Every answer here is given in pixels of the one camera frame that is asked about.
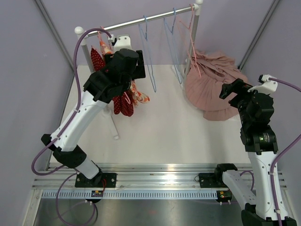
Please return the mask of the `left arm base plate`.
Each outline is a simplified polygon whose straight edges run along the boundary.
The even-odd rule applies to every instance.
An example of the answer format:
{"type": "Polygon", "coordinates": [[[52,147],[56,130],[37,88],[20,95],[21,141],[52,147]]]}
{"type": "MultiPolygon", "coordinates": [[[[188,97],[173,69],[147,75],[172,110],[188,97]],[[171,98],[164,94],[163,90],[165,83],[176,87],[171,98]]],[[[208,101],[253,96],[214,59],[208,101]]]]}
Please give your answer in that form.
{"type": "Polygon", "coordinates": [[[88,179],[82,173],[77,174],[75,187],[77,188],[115,188],[117,181],[116,173],[98,173],[94,178],[88,179]]]}

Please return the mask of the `pink skirt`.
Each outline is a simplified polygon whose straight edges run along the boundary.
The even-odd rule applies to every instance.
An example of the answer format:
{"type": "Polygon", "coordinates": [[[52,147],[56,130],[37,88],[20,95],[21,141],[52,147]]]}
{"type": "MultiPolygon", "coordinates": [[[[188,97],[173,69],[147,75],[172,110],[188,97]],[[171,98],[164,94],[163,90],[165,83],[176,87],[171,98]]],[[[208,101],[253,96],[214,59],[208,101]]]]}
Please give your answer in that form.
{"type": "Polygon", "coordinates": [[[184,83],[186,98],[195,108],[203,111],[205,119],[226,121],[238,115],[238,110],[228,103],[235,94],[226,99],[221,99],[219,95],[223,84],[230,84],[236,79],[248,83],[248,78],[237,68],[234,58],[220,51],[211,54],[196,51],[184,83]]]}

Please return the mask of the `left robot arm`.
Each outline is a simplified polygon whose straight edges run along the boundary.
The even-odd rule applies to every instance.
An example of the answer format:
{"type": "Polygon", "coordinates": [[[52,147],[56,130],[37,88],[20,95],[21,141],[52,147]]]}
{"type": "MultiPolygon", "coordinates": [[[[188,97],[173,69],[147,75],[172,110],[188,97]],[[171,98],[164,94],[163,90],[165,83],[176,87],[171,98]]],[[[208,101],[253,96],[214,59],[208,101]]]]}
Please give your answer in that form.
{"type": "Polygon", "coordinates": [[[41,137],[59,163],[79,172],[79,187],[99,187],[104,179],[102,170],[78,146],[83,132],[114,97],[130,89],[131,81],[146,76],[141,50],[123,48],[106,59],[106,65],[85,82],[75,109],[55,132],[41,137]]]}

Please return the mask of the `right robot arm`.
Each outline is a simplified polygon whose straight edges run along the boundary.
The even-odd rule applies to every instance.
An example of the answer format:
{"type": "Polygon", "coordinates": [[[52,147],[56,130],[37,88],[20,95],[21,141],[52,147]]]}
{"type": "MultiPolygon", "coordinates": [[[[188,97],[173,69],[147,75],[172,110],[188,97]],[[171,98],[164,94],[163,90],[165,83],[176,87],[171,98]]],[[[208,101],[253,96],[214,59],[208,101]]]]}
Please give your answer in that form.
{"type": "Polygon", "coordinates": [[[253,172],[256,192],[242,181],[232,164],[219,164],[214,183],[227,186],[241,208],[241,220],[245,226],[295,226],[297,221],[289,216],[282,199],[277,162],[299,140],[297,137],[284,151],[278,152],[277,138],[269,125],[274,113],[271,94],[277,90],[280,80],[271,75],[261,75],[260,84],[252,86],[242,79],[223,84],[219,95],[226,99],[231,94],[230,106],[237,108],[240,120],[240,138],[245,146],[253,172]]]}

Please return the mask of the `blue hanger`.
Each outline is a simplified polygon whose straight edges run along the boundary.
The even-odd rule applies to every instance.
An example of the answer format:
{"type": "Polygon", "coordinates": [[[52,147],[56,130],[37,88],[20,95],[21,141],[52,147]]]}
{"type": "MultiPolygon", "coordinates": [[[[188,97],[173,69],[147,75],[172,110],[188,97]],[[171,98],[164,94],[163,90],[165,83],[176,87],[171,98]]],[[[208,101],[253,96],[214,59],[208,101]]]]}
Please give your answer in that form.
{"type": "Polygon", "coordinates": [[[177,49],[176,49],[176,44],[175,44],[175,39],[174,39],[174,25],[176,22],[176,9],[173,8],[173,23],[172,26],[169,26],[166,18],[163,18],[163,22],[164,22],[164,29],[165,29],[165,34],[166,34],[166,39],[167,39],[167,44],[169,47],[169,52],[170,52],[170,56],[172,59],[172,68],[174,69],[175,75],[177,77],[177,80],[179,82],[180,85],[182,85],[182,75],[181,72],[179,70],[179,59],[178,59],[178,55],[177,55],[177,49]]]}
{"type": "Polygon", "coordinates": [[[145,54],[145,61],[147,66],[148,75],[152,84],[152,88],[154,93],[157,92],[157,85],[155,81],[155,77],[153,74],[153,64],[152,64],[152,58],[151,58],[151,49],[148,42],[148,20],[146,16],[143,16],[143,21],[145,22],[145,29],[142,28],[142,25],[138,25],[139,28],[139,34],[142,40],[142,46],[143,46],[143,53],[145,54]]]}

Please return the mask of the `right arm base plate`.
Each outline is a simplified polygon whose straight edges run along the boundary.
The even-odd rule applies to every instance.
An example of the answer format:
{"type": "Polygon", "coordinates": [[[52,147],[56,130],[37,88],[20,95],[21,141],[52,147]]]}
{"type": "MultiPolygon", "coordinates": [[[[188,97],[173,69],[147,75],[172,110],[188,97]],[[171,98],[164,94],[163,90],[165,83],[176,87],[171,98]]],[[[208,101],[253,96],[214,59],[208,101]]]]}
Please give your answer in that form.
{"type": "Polygon", "coordinates": [[[227,188],[222,177],[214,173],[199,173],[198,181],[201,188],[227,188]]]}

